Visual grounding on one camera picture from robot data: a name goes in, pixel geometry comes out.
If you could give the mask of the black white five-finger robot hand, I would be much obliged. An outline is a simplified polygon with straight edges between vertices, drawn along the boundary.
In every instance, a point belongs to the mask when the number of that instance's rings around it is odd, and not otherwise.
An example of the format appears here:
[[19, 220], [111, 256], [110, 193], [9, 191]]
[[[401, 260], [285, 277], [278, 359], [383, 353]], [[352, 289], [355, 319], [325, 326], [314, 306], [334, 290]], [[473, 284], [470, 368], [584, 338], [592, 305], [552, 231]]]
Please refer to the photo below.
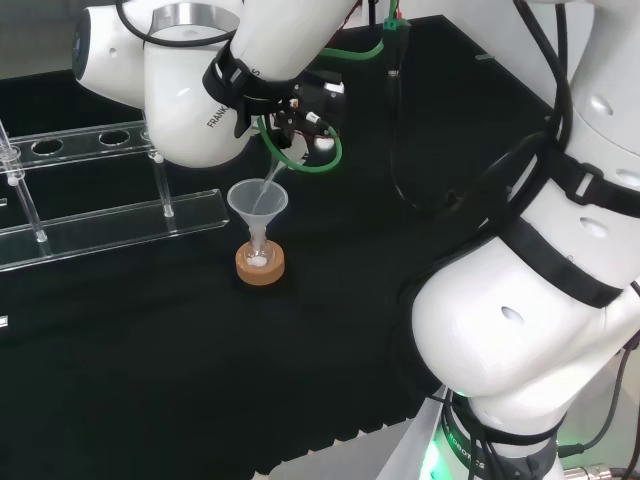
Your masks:
[[273, 144], [290, 161], [304, 165], [310, 153], [335, 154], [330, 125], [339, 130], [346, 112], [343, 76], [334, 71], [305, 71], [294, 85], [285, 110], [265, 121]]

